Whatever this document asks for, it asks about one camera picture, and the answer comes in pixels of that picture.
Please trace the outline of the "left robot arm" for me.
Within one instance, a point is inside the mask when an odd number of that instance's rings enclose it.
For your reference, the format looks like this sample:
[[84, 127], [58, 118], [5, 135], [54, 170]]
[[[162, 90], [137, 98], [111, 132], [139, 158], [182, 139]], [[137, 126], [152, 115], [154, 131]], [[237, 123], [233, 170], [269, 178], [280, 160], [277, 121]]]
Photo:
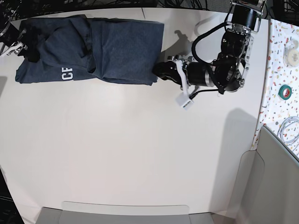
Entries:
[[[192, 43], [188, 58], [170, 56], [167, 62], [157, 63], [153, 73], [162, 80], [171, 80], [180, 85], [183, 94], [194, 99], [206, 86], [207, 92], [234, 92], [244, 86], [249, 70], [249, 59], [254, 42], [253, 33], [258, 33], [262, 21], [264, 0], [233, 0], [224, 22], [199, 35]], [[215, 31], [224, 28], [221, 52], [213, 61], [202, 60], [196, 52], [197, 44]]]

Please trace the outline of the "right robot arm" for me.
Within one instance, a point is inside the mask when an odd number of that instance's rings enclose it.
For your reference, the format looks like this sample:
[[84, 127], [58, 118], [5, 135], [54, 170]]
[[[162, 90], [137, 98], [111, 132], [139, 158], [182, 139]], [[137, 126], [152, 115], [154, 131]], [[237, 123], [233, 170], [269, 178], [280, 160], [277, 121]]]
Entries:
[[38, 62], [40, 54], [37, 50], [38, 32], [33, 28], [17, 29], [13, 18], [18, 14], [21, 0], [2, 0], [0, 2], [0, 57], [12, 53], [22, 56], [30, 62]]

